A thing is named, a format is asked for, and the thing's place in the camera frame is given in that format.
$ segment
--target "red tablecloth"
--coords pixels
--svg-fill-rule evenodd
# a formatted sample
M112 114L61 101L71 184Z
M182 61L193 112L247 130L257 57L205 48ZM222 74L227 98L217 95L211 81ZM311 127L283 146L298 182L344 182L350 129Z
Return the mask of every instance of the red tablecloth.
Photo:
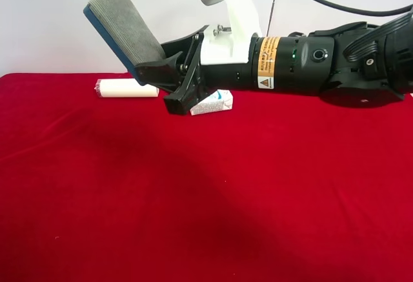
M119 76L0 79L0 281L413 281L410 96L180 117Z

